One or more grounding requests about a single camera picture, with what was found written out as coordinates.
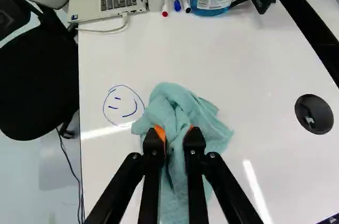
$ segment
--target black office chair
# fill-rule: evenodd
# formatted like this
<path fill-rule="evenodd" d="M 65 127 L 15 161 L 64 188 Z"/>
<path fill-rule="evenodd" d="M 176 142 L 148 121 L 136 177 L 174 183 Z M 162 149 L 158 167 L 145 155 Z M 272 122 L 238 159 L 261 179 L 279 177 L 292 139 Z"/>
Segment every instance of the black office chair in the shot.
<path fill-rule="evenodd" d="M 0 0 L 0 41 L 26 25 L 31 13 L 40 25 L 0 49 L 0 130 L 15 140 L 39 138 L 79 109 L 78 49 L 53 9 L 62 4 L 32 6 L 26 0 Z"/>

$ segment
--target teal cloth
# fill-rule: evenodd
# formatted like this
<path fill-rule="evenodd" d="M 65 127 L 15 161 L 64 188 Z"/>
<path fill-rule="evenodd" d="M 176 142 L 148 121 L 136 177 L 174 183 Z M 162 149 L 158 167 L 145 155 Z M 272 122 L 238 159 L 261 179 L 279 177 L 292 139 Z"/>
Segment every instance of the teal cloth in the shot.
<path fill-rule="evenodd" d="M 160 194 L 160 220 L 162 224 L 188 224 L 189 204 L 187 176 L 182 141 L 191 124 L 199 127 L 206 140 L 206 152 L 225 150 L 233 132 L 217 118 L 218 108 L 197 97 L 191 91 L 173 83 L 160 83 L 152 91 L 148 106 L 142 117 L 132 125 L 132 133 L 141 136 L 155 124 L 165 130 L 171 153 L 169 174 L 174 191 L 171 190 L 165 172 L 162 172 Z M 204 180 L 206 199 L 211 186 Z"/>

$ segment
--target laptop key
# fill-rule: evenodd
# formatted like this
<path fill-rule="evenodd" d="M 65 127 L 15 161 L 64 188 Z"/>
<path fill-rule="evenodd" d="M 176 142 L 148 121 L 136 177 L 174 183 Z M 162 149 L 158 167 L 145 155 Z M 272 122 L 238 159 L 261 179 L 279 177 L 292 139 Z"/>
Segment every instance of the laptop key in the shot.
<path fill-rule="evenodd" d="M 114 8 L 119 8 L 119 1 L 118 0 L 114 0 L 113 1 L 113 7 Z"/>
<path fill-rule="evenodd" d="M 112 0 L 107 0 L 107 9 L 108 10 L 113 9 L 113 2 L 112 2 Z"/>

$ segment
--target charging cable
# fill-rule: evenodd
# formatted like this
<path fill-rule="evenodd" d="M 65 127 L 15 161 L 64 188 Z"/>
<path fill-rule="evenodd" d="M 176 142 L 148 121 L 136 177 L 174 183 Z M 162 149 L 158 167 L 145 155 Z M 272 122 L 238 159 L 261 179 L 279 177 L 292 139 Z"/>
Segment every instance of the charging cable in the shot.
<path fill-rule="evenodd" d="M 76 28 L 76 29 L 78 31 L 83 31 L 83 32 L 98 32 L 98 33 L 117 32 L 128 26 L 129 17 L 128 17 L 127 12 L 122 13 L 122 19 L 123 19 L 123 25 L 115 29 L 110 29 L 110 30 L 92 30 L 92 29 L 82 29 L 82 28 Z"/>

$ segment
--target blue marker drawing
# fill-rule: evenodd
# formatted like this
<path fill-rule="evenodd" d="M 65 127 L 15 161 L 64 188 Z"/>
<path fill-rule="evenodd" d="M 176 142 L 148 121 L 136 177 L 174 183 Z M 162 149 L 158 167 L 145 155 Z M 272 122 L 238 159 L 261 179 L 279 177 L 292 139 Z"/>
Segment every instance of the blue marker drawing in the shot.
<path fill-rule="evenodd" d="M 117 85 L 109 89 L 102 112 L 113 125 L 126 124 L 139 119 L 145 105 L 140 96 L 127 85 Z"/>
<path fill-rule="evenodd" d="M 126 114 L 126 115 L 122 115 L 121 117 L 129 117 L 130 115 L 133 115 L 133 114 L 136 113 L 136 111 L 138 110 L 138 104 L 137 104 L 136 100 L 134 100 L 134 102 L 136 104 L 136 109 L 132 113 Z"/>

